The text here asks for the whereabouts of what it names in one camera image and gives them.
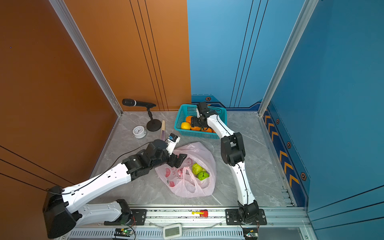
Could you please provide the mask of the orange mandarin fruit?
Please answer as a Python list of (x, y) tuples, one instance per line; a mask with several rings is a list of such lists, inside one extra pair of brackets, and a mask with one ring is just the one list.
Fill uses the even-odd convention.
[(213, 132), (213, 130), (211, 128), (202, 128), (201, 131), (205, 132), (205, 133), (212, 133)]

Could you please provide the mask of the orange persimmon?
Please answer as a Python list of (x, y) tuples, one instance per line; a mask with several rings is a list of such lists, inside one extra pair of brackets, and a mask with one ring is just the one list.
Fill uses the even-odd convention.
[(186, 117), (186, 122), (191, 124), (192, 123), (192, 116)]

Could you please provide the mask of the yellow lemon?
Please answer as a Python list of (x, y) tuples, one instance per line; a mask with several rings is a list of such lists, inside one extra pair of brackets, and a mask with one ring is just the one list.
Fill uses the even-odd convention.
[(189, 122), (183, 122), (182, 124), (181, 124), (181, 129), (182, 130), (190, 130), (191, 129), (191, 124), (189, 123)]

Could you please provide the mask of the pink plastic bag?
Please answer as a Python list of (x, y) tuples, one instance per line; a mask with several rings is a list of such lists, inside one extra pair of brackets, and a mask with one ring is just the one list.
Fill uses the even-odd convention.
[[(217, 168), (212, 153), (200, 142), (191, 143), (174, 150), (176, 155), (187, 154), (179, 168), (165, 164), (155, 168), (158, 177), (176, 196), (197, 198), (212, 195), (216, 185)], [(200, 181), (193, 174), (193, 164), (199, 164), (210, 177)]]

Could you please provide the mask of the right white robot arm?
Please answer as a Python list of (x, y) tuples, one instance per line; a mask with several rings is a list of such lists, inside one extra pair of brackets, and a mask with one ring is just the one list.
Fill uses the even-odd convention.
[(255, 225), (259, 221), (260, 208), (246, 174), (246, 151), (242, 134), (231, 130), (205, 102), (197, 104), (196, 112), (192, 124), (202, 129), (212, 129), (221, 139), (221, 156), (233, 174), (237, 189), (240, 221), (246, 225)]

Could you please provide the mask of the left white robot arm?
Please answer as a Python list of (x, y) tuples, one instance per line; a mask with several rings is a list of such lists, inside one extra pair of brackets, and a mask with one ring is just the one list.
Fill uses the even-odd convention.
[(178, 168), (187, 158), (186, 154), (174, 154), (178, 141), (154, 140), (147, 148), (122, 160), (102, 174), (80, 184), (62, 188), (54, 186), (47, 190), (43, 215), (49, 239), (55, 239), (70, 232), (85, 214), (81, 207), (98, 196), (147, 175), (150, 170), (162, 165)]

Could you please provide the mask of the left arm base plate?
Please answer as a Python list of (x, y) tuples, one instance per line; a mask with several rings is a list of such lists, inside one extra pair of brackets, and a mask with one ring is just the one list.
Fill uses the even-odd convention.
[(113, 222), (104, 221), (105, 226), (143, 226), (147, 217), (146, 209), (123, 211)]

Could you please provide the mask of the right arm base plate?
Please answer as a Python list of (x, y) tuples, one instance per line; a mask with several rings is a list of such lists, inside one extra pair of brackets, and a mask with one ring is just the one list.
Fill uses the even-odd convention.
[(267, 217), (263, 209), (259, 209), (255, 213), (241, 214), (240, 209), (225, 210), (226, 223), (229, 226), (235, 225), (267, 225)]

